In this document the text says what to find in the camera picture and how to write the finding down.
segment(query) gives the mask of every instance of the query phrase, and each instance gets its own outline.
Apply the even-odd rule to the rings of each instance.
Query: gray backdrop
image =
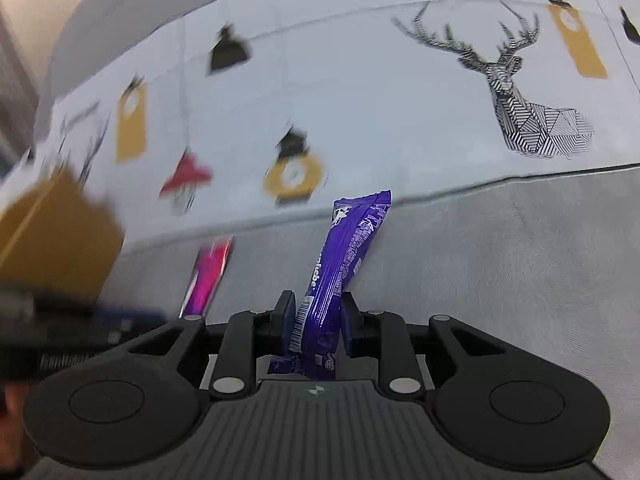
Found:
[[[211,0],[85,0],[56,45],[36,119],[53,100],[165,22]],[[363,309],[426,322],[445,312],[594,381],[612,408],[596,462],[640,478],[638,170],[513,181],[396,204],[351,290]],[[328,218],[243,228],[209,322],[302,296]],[[121,256],[104,301],[178,313],[196,253],[215,233]]]

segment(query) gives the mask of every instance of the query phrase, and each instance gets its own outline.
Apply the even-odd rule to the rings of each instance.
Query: red lamp print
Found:
[[[183,215],[193,204],[196,188],[210,184],[212,179],[213,172],[209,168],[198,167],[196,156],[191,152],[184,152],[175,173],[162,186],[160,196],[171,195],[174,212]]]

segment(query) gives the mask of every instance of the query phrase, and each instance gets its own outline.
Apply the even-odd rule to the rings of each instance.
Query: person's hand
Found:
[[[20,467],[22,407],[28,393],[27,383],[4,386],[4,406],[0,408],[0,471],[12,471]]]

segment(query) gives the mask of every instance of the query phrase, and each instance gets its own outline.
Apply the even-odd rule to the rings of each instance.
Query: barcode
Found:
[[[291,342],[289,343],[289,350],[292,352],[300,353],[300,345],[302,343],[302,331],[305,327],[306,316],[309,314],[311,304],[314,301],[314,296],[305,296],[302,300],[300,308],[296,312],[296,321],[293,324],[293,332],[291,332]]]

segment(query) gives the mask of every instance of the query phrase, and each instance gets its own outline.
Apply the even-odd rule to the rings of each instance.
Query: purple candy wrapper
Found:
[[[316,380],[335,377],[342,290],[358,272],[390,206],[390,191],[334,202],[331,228],[296,312],[290,354],[273,357],[269,373],[294,372]]]

